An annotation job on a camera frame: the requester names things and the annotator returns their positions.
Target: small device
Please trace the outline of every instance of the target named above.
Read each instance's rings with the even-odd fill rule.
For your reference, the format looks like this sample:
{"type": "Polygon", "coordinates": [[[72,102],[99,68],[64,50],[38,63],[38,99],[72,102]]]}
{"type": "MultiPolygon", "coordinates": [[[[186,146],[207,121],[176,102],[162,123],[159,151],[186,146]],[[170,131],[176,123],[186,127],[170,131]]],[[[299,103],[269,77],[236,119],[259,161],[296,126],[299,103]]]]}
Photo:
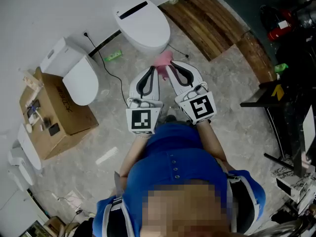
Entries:
{"type": "Polygon", "coordinates": [[[58,133],[60,131],[58,123],[55,123],[54,125],[52,125],[48,129],[48,131],[49,131],[50,136],[54,136],[56,133],[58,133]]]}
{"type": "Polygon", "coordinates": [[[40,102],[39,100],[35,100],[31,106],[28,108],[28,112],[27,112],[27,115],[28,115],[28,118],[30,118],[30,116],[36,112],[36,109],[40,107],[40,102]]]}
{"type": "Polygon", "coordinates": [[[43,119],[44,128],[49,128],[51,126],[51,122],[49,118],[43,119]]]}
{"type": "Polygon", "coordinates": [[[31,125],[35,124],[37,120],[38,120],[38,117],[36,116],[35,113],[33,113],[33,114],[29,117],[29,123],[30,123],[31,125]]]}

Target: blue shirt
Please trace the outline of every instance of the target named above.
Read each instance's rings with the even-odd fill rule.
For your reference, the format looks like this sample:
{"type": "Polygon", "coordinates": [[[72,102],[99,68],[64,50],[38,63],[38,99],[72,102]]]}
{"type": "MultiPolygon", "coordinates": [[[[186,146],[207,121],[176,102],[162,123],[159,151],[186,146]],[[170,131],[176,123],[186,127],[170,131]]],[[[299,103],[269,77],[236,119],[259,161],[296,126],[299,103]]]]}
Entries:
{"type": "MultiPolygon", "coordinates": [[[[243,175],[252,189],[257,190],[263,212],[265,193],[246,170],[230,171],[243,175]]],[[[142,226],[142,203],[146,202],[148,191],[157,185],[184,184],[190,179],[201,179],[214,185],[215,193],[221,198],[222,207],[227,202],[227,177],[216,159],[203,149],[198,132],[189,126],[167,123],[156,129],[146,145],[143,158],[131,169],[123,195],[135,236],[139,237],[142,226]]],[[[102,237],[103,213],[107,204],[115,197],[101,200],[93,221],[93,233],[102,237]]]]}

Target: red object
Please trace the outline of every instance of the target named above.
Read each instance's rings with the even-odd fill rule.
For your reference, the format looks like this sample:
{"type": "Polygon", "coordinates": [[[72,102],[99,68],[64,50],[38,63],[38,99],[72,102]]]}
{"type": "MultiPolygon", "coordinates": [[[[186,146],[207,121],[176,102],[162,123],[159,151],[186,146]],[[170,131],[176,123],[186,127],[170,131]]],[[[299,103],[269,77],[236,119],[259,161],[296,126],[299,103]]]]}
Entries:
{"type": "Polygon", "coordinates": [[[171,51],[162,52],[155,60],[154,66],[157,69],[158,75],[162,75],[162,78],[166,80],[168,78],[168,73],[166,70],[166,65],[171,65],[173,60],[173,53],[171,51]]]}
{"type": "Polygon", "coordinates": [[[272,31],[268,33],[268,38],[271,41],[278,40],[280,37],[290,33],[293,29],[293,26],[296,25],[295,20],[292,17],[292,14],[289,10],[280,9],[279,10],[282,16],[286,19],[288,23],[288,27],[281,29],[280,27],[274,28],[272,31]]]}
{"type": "Polygon", "coordinates": [[[283,35],[289,33],[292,31],[292,27],[288,26],[285,27],[283,29],[281,29],[280,27],[274,28],[271,32],[268,33],[268,38],[271,41],[275,41],[278,40],[280,37],[282,37],[283,35]]]}

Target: yellow sticker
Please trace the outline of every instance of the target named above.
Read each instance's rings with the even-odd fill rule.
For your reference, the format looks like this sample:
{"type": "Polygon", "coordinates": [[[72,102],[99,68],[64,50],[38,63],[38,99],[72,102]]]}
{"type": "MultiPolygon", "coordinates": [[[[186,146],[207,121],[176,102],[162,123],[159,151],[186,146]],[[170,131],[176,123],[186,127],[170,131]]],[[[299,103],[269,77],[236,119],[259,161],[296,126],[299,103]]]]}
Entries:
{"type": "Polygon", "coordinates": [[[276,86],[271,96],[274,97],[275,95],[277,96],[278,101],[280,101],[281,98],[284,96],[284,90],[282,89],[281,84],[278,84],[276,86]]]}

